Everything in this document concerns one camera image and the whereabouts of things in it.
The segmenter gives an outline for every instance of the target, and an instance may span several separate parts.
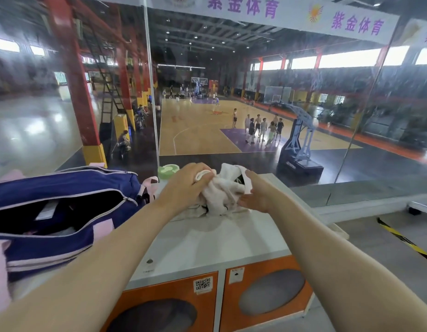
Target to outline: oval cutout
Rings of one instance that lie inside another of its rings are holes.
[[[181,299],[148,301],[120,313],[107,332],[185,332],[195,323],[197,309]]]
[[[239,299],[239,309],[247,316],[271,312],[294,299],[305,285],[299,270],[282,269],[253,282]]]

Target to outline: yellow and black caution tape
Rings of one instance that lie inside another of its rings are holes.
[[[390,233],[392,233],[394,236],[396,236],[398,239],[400,239],[402,242],[404,242],[406,245],[408,245],[410,248],[412,248],[414,251],[418,252],[422,257],[427,259],[427,252],[422,250],[420,247],[415,245],[413,242],[411,242],[408,238],[406,238],[404,235],[402,235],[400,232],[398,232],[396,229],[393,229],[389,225],[387,225],[385,222],[383,222],[380,218],[376,219],[377,222],[387,229]]]

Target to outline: white banner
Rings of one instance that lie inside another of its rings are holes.
[[[427,47],[427,21],[410,19],[399,39],[399,44]]]
[[[147,0],[147,6],[381,44],[389,43],[399,18],[322,0]]]

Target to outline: orange cabinet door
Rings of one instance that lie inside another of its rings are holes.
[[[124,291],[101,332],[213,331],[217,280],[214,272]]]
[[[292,255],[228,269],[220,332],[302,312],[312,292]]]

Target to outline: blue duffel bag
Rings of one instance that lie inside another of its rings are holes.
[[[0,183],[0,311],[8,282],[70,262],[136,213],[136,173],[85,166]]]

